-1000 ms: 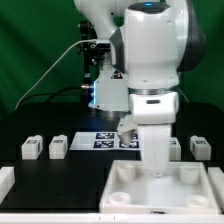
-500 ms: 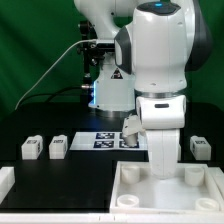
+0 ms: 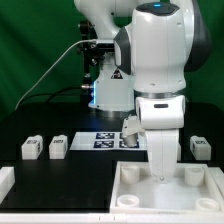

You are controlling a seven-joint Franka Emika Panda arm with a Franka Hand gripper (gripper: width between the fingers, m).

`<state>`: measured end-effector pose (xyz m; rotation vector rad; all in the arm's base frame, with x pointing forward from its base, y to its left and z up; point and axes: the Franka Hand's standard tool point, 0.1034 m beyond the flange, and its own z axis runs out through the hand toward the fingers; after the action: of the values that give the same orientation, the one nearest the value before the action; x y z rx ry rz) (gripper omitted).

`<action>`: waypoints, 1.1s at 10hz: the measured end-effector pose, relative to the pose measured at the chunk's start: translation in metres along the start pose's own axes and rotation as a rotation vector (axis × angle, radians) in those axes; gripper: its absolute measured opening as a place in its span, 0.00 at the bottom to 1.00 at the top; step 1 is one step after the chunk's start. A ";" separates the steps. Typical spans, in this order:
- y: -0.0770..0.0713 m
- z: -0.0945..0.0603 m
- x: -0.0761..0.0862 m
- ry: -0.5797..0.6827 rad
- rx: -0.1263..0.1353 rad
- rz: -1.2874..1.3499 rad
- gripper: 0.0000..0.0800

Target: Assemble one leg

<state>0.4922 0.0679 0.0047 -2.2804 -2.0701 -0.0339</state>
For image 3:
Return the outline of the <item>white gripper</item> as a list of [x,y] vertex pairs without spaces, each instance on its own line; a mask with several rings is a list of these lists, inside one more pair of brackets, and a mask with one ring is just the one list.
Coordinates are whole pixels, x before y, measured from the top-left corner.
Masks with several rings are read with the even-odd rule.
[[144,130],[151,175],[165,182],[176,170],[179,130],[184,126],[185,97],[137,97],[136,113]]

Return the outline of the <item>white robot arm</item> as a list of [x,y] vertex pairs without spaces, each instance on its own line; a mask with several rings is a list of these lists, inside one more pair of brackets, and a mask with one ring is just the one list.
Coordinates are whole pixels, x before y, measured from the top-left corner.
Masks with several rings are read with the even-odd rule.
[[184,73],[207,60],[211,42],[198,0],[74,0],[97,39],[101,63],[89,107],[125,117],[124,142],[145,137],[151,175],[163,182],[176,170],[184,126]]

